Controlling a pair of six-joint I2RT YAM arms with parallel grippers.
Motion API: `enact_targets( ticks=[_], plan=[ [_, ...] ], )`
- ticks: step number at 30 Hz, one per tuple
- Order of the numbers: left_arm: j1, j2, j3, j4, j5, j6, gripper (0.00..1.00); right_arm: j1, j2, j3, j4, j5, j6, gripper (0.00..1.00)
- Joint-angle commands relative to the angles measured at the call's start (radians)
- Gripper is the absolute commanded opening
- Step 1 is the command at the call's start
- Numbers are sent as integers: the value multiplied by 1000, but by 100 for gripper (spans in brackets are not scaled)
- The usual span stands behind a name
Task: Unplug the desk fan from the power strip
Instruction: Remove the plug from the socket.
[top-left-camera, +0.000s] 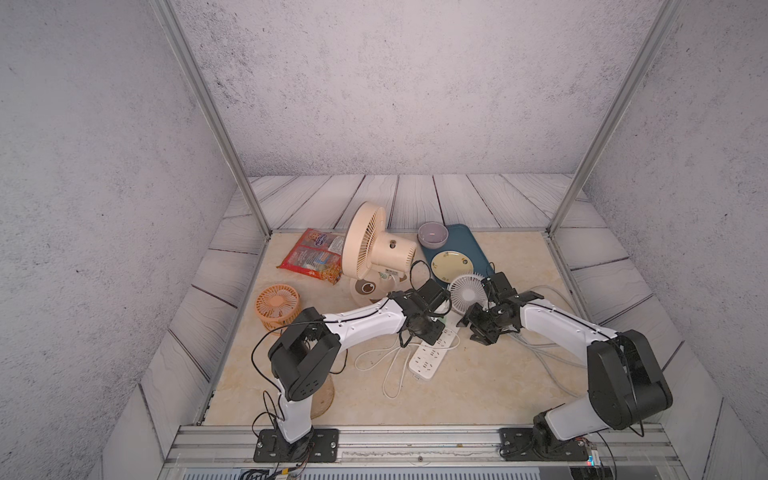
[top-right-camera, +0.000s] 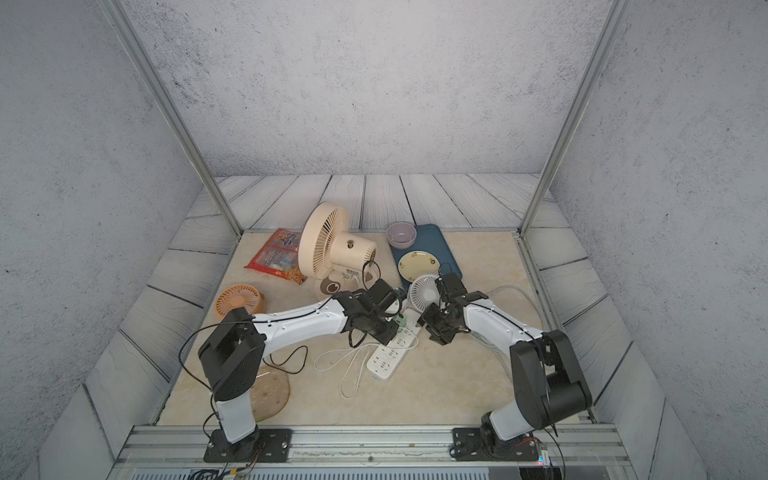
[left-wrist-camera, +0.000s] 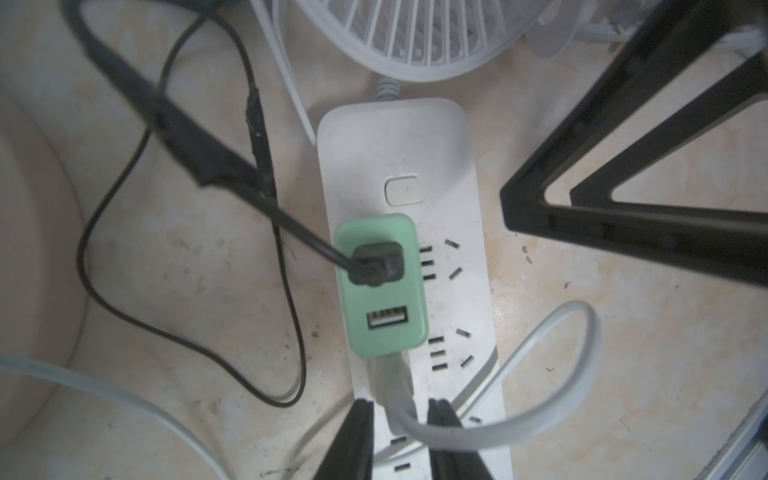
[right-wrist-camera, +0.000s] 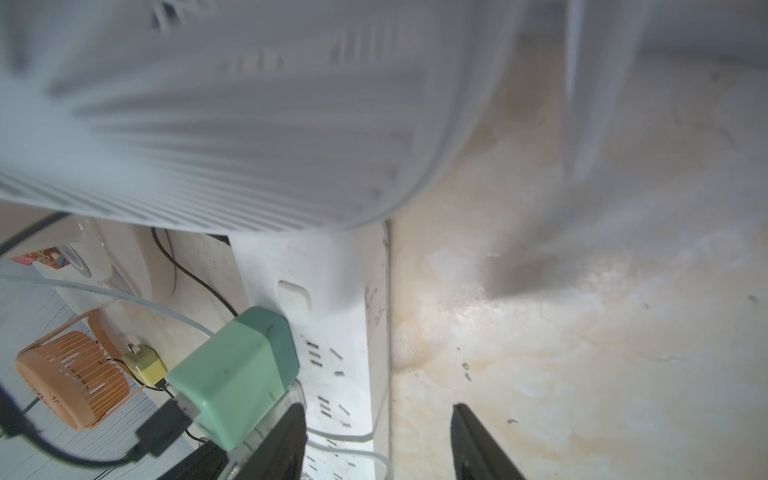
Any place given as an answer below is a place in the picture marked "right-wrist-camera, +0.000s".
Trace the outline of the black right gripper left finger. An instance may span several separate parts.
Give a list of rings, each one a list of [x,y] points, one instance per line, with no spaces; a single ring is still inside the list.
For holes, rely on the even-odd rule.
[[[268,433],[245,441],[247,455],[235,478],[300,479],[307,440],[304,406],[294,403]]]

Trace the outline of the green plug adapter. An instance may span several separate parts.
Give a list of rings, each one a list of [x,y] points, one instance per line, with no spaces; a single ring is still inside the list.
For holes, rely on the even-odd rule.
[[[197,409],[198,428],[232,451],[285,394],[299,369],[288,320],[251,307],[174,367],[167,381]]]

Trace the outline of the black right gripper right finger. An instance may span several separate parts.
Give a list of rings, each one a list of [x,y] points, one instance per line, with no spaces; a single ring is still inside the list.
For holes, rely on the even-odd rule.
[[[453,406],[450,439],[458,480],[525,479],[466,404]]]

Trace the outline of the white power strip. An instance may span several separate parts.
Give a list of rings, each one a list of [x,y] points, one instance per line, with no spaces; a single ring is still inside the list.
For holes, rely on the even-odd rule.
[[[294,338],[310,479],[391,479],[390,263],[385,224],[230,239],[249,300]]]

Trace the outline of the yellow plug adapter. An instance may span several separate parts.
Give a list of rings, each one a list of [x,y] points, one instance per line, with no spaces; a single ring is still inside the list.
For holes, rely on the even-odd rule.
[[[129,344],[122,362],[148,388],[162,390],[168,370],[157,352],[145,344]]]

